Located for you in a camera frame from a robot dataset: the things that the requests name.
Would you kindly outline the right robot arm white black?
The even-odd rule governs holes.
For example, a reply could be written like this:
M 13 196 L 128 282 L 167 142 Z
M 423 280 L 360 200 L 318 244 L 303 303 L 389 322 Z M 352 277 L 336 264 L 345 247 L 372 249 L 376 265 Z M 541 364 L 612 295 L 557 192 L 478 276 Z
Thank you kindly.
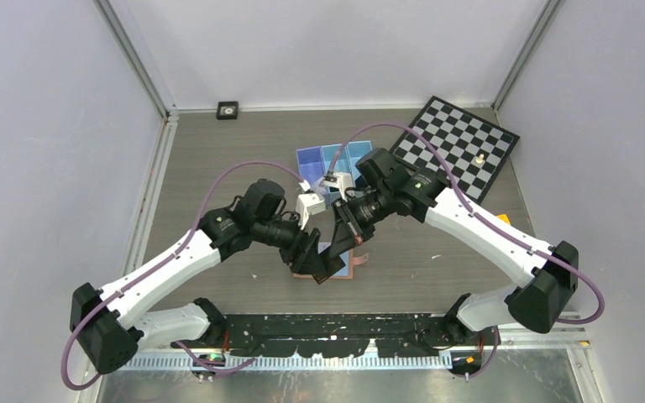
M 484 294 L 461 296 L 446 313 L 448 338 L 467 344 L 480 331 L 517 322 L 547 333 L 577 289 L 576 275 L 562 266 L 579 263 L 576 247 L 553 246 L 528 236 L 457 195 L 446 176 L 421 168 L 410 172 L 387 149 L 375 148 L 356 164 L 367 189 L 333 203 L 335 227 L 321 259 L 334 273 L 340 254 L 370 240 L 375 225 L 390 215 L 411 216 L 450 234 L 500 268 L 511 284 Z

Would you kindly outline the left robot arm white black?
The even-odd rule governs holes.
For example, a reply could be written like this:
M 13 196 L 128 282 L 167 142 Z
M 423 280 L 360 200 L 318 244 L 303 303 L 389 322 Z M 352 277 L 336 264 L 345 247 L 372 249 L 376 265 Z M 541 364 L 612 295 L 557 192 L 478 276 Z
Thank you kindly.
M 294 273 L 325 278 L 318 254 L 321 233 L 305 229 L 310 216 L 324 212 L 324 199 L 304 186 L 294 211 L 285 211 L 285 205 L 283 188 L 260 179 L 230 205 L 205 212 L 174 245 L 129 275 L 99 289 L 89 283 L 78 287 L 71 330 L 97 372 L 120 369 L 142 349 L 178 341 L 198 341 L 205 348 L 223 343 L 226 319 L 207 298 L 165 311 L 151 308 L 252 243 L 278 249 Z

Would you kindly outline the brown leather card holder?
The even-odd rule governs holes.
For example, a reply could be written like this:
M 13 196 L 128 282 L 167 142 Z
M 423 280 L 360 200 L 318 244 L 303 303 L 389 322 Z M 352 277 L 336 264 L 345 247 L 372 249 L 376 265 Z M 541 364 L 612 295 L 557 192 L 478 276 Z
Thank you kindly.
M 318 245 L 318 252 L 322 252 L 328 246 L 330 246 L 330 242 L 321 242 Z M 351 249 L 340 256 L 343 261 L 343 267 L 334 275 L 331 275 L 328 278 L 329 280 L 350 280 L 354 276 L 354 267 L 365 264 L 368 261 L 369 254 L 365 253 L 358 256 L 355 255 L 354 252 L 354 249 Z M 314 280 L 311 275 L 300 275 L 294 273 L 292 276 L 297 279 Z

